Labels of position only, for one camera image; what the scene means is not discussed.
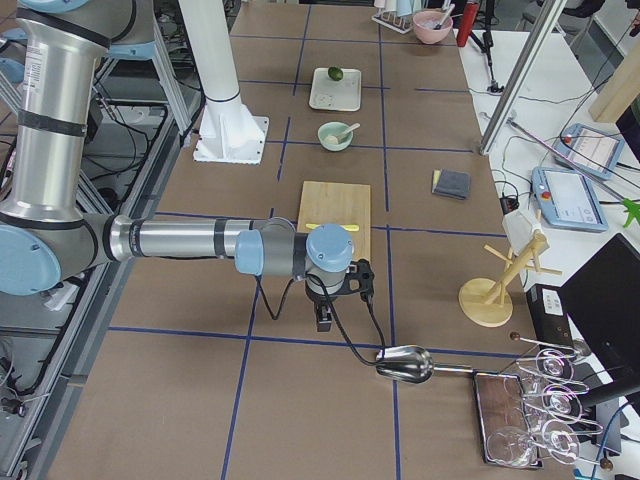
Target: pink bowl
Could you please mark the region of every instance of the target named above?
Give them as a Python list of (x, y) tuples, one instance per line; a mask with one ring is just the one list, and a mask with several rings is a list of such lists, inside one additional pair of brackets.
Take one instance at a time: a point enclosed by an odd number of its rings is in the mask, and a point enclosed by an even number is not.
[(435, 24), (442, 18), (442, 12), (435, 10), (424, 10), (418, 12), (413, 16), (413, 31), (422, 43), (431, 45), (443, 40), (453, 27), (453, 20), (451, 17), (447, 18), (440, 30), (434, 30), (428, 28), (427, 25)]

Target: white table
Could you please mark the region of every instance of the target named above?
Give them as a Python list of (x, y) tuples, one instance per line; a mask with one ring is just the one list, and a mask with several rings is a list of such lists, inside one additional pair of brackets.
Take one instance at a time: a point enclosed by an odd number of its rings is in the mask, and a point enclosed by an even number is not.
[[(513, 66), (527, 39), (527, 35), (527, 33), (522, 32), (493, 32), (495, 43), (492, 49), (494, 72), (500, 85), (507, 83)], [(485, 93), (489, 85), (486, 59), (471, 39), (469, 39), (469, 42), (464, 48), (460, 49), (460, 56), (469, 88), (472, 90), (474, 108), (478, 115), (478, 124), (480, 125), (480, 130), (484, 132), (488, 123), (485, 113), (489, 116), (493, 113), (499, 97)], [(531, 68), (524, 87), (520, 91), (520, 96), (560, 101), (578, 97), (589, 92), (591, 88), (591, 83), (582, 71), (582, 68), (573, 56), (565, 40), (559, 34), (552, 34)], [(594, 93), (587, 99), (584, 105), (573, 116), (569, 125), (583, 123), (608, 133), (618, 132), (614, 124), (596, 124), (592, 121), (588, 108), (596, 97), (597, 94)], [(538, 137), (551, 139), (558, 135), (579, 102), (580, 100), (572, 100), (561, 104), (553, 104), (519, 98), (514, 106), (516, 121)], [(518, 139), (511, 141), (505, 156), (505, 146), (509, 138), (514, 135), (522, 136), (509, 126), (505, 126), (501, 130), (489, 155), (492, 169), (503, 171), (504, 157), (506, 159), (504, 167), (506, 167), (507, 170), (522, 175), (525, 178), (531, 178), (532, 169), (539, 166), (543, 158), (543, 165), (553, 166), (555, 164), (550, 155), (546, 155), (545, 157), (546, 151), (541, 146)], [(625, 147), (620, 161), (629, 165), (638, 166), (638, 161), (628, 146)], [(626, 169), (617, 169), (617, 171), (635, 183), (640, 183), (639, 173), (630, 172)], [(505, 172), (505, 175), (506, 180), (513, 183), (518, 188), (520, 194), (529, 191), (529, 184), (525, 180), (507, 172)], [(494, 179), (504, 180), (505, 177), (499, 171), (494, 171)], [(628, 198), (640, 197), (639, 189), (626, 184), (616, 177), (609, 181), (609, 185), (621, 194), (628, 196)], [(496, 188), (500, 194), (503, 189), (503, 184), (497, 183)], [(506, 186), (505, 194), (509, 195), (512, 193), (513, 189), (510, 186)], [(600, 200), (614, 200), (597, 187), (596, 194)], [(520, 204), (521, 209), (528, 207), (532, 212), (537, 210), (535, 199), (532, 198), (531, 202), (528, 202), (527, 195), (520, 197)], [(542, 221), (544, 233), (549, 240), (550, 248), (541, 256), (541, 264), (543, 267), (561, 270), (563, 274), (556, 276), (534, 274), (531, 272), (528, 275), (525, 289), (528, 289), (534, 283), (562, 285), (600, 247), (618, 232), (624, 231), (624, 235), (636, 248), (640, 249), (640, 225), (634, 222), (629, 228), (623, 228), (623, 224), (626, 221), (626, 214), (622, 206), (603, 206), (603, 209), (607, 222), (609, 223), (609, 230), (605, 233), (559, 230), (551, 228), (545, 224), (544, 220)], [(575, 329), (575, 326), (572, 326), (572, 328), (574, 328), (574, 336), (581, 337), (577, 329)], [(593, 355), (589, 358), (589, 362), (595, 371), (602, 370), (602, 365)], [(611, 380), (606, 374), (602, 375), (601, 378), (603, 381)], [(631, 425), (623, 429), (623, 433), (631, 438), (640, 439), (640, 418), (630, 407), (625, 409), (625, 414), (630, 418)], [(599, 470), (597, 473), (598, 478), (613, 478), (616, 473), (625, 473), (627, 475), (640, 477), (640, 445), (624, 441), (622, 447), (623, 454), (620, 457), (612, 459), (615, 465), (613, 472), (603, 472)], [(583, 445), (581, 454), (585, 458), (593, 459), (596, 453), (597, 449), (595, 447)], [(590, 475), (590, 466), (583, 464), (578, 465), (578, 467), (583, 474)]]

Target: red bottle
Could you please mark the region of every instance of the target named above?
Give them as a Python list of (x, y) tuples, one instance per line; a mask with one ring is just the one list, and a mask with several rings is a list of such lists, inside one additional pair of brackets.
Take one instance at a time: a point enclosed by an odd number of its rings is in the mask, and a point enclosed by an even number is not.
[(476, 21), (476, 15), (480, 4), (475, 0), (467, 2), (462, 12), (462, 21), (460, 22), (460, 28), (458, 29), (458, 36), (456, 37), (456, 43), (459, 47), (464, 47), (467, 44), (469, 34), (473, 29), (473, 24)]

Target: table surface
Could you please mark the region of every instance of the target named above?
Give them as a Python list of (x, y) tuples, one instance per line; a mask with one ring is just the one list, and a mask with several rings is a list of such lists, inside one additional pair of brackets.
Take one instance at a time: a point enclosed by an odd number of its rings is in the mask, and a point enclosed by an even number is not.
[[(258, 166), (195, 163), (185, 149), (157, 218), (297, 217), (305, 180), (372, 187), (375, 305), (388, 342), (437, 362), (499, 369), (533, 328), (522, 292), (504, 327), (461, 312), (475, 277), (497, 278), (501, 211), (454, 38), (418, 44), (365, 7), (245, 3), (232, 32), (242, 98), (270, 129)], [(362, 71), (362, 108), (308, 106), (316, 67)], [(330, 153), (327, 121), (360, 122)], [(432, 171), (471, 174), (466, 201), (430, 192)], [(266, 279), (275, 301), (285, 281)], [(358, 298), (338, 312), (370, 358), (377, 338)], [(469, 378), (392, 382), (361, 366), (337, 329), (315, 331), (303, 288), (271, 321), (232, 262), (136, 263), (49, 479), (571, 478), (485, 465)]]
[[(527, 34), (522, 32), (493, 32), (493, 37), (495, 47), (492, 49), (492, 54), (495, 75), (498, 82), (504, 85), (508, 81), (526, 42)], [(488, 124), (488, 119), (484, 113), (488, 115), (493, 113), (499, 97), (486, 93), (489, 77), (486, 60), (479, 49), (472, 42), (469, 42), (465, 48), (460, 49), (460, 56), (469, 83), (469, 89), (473, 95), (478, 125), (484, 131)], [(595, 123), (592, 120), (588, 109), (597, 98), (596, 93), (590, 94), (592, 90), (589, 79), (584, 74), (566, 41), (561, 35), (552, 34), (547, 39), (532, 66), (524, 82), (523, 89), (520, 91), (520, 98), (514, 104), (512, 114), (515, 115), (516, 121), (525, 129), (535, 133), (538, 137), (551, 139), (551, 143), (567, 123), (569, 125), (583, 123), (607, 133), (617, 133), (618, 129), (614, 124)], [(586, 98), (586, 100), (584, 104), (580, 105), (583, 98)], [(495, 180), (506, 179), (512, 182), (520, 193), (526, 194), (529, 191), (529, 184), (526, 179), (531, 178), (531, 170), (534, 167), (558, 165), (549, 155), (546, 155), (545, 150), (540, 146), (519, 138), (512, 139), (514, 136), (522, 137), (523, 135), (509, 126), (505, 126), (500, 131), (494, 147), (489, 152), (489, 159)], [(640, 166), (628, 146), (625, 146), (620, 162), (635, 167)], [(615, 170), (616, 173), (621, 174), (628, 180), (640, 184), (639, 173), (622, 168), (616, 168)], [(607, 181), (607, 184), (627, 196), (627, 198), (638, 198), (638, 187), (621, 180), (617, 176)], [(496, 187), (500, 194), (503, 190), (503, 185), (497, 183)], [(595, 192), (600, 200), (614, 200), (608, 193), (605, 193), (597, 186), (595, 187)], [(513, 190), (510, 187), (506, 187), (505, 193), (511, 194)], [(521, 208), (528, 207), (529, 211), (535, 213), (538, 208), (535, 200), (532, 199), (531, 202), (528, 202), (527, 198), (526, 195), (520, 197)], [(563, 273), (562, 275), (550, 275), (530, 272), (523, 276), (523, 280), (526, 283), (525, 289), (535, 283), (562, 285), (612, 236), (619, 232), (622, 232), (635, 248), (640, 250), (640, 225), (634, 222), (629, 228), (624, 228), (623, 225), (627, 215), (621, 206), (603, 206), (602, 208), (609, 223), (609, 230), (604, 233), (560, 230), (552, 228), (544, 220), (542, 221), (550, 249), (541, 255), (541, 264), (543, 267), (559, 269)], [(574, 338), (582, 337), (575, 325), (572, 325), (572, 333)], [(594, 355), (591, 355), (588, 361), (594, 371), (603, 370), (602, 365)], [(608, 374), (602, 374), (600, 377), (604, 382), (611, 381), (611, 377)], [(625, 410), (625, 415), (628, 416), (631, 424), (623, 430), (623, 433), (631, 438), (638, 438), (640, 436), (640, 418), (631, 408)], [(583, 447), (585, 457), (595, 457), (596, 449), (589, 448), (587, 445), (583, 445)], [(625, 473), (635, 477), (640, 476), (640, 446), (631, 442), (623, 442), (623, 455), (614, 458), (613, 461), (615, 465), (614, 471), (599, 471), (599, 478), (613, 478), (616, 473)], [(582, 470), (583, 473), (588, 471), (590, 474), (591, 467), (583, 465)]]

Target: tablet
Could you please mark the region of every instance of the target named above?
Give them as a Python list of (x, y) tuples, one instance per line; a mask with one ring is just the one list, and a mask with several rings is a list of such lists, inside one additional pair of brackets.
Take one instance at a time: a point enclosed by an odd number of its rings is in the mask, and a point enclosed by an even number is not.
[[(608, 180), (618, 163), (624, 144), (621, 138), (576, 123), (562, 133), (562, 140), (556, 139), (553, 147), (589, 173)], [(567, 163), (560, 157), (555, 159), (563, 165)]]
[(588, 178), (573, 170), (536, 167), (531, 182), (549, 225), (585, 232), (605, 232), (609, 228)]

